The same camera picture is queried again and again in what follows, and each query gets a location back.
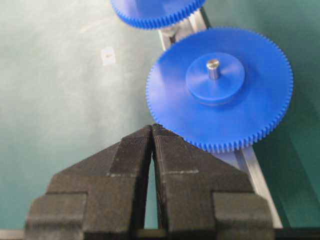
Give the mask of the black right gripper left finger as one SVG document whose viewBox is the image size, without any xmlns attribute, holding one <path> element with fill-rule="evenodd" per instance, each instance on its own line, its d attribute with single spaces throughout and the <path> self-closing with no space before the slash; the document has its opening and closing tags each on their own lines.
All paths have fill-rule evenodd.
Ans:
<svg viewBox="0 0 320 240">
<path fill-rule="evenodd" d="M 56 173 L 33 201 L 27 240 L 126 240 L 144 226 L 152 127 Z"/>
</svg>

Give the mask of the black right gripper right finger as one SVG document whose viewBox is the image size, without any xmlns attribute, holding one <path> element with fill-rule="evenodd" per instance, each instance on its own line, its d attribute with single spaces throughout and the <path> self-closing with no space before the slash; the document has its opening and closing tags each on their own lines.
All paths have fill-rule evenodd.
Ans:
<svg viewBox="0 0 320 240">
<path fill-rule="evenodd" d="M 152 136 L 160 222 L 169 239 L 274 239 L 268 203 L 246 173 L 159 124 Z"/>
</svg>

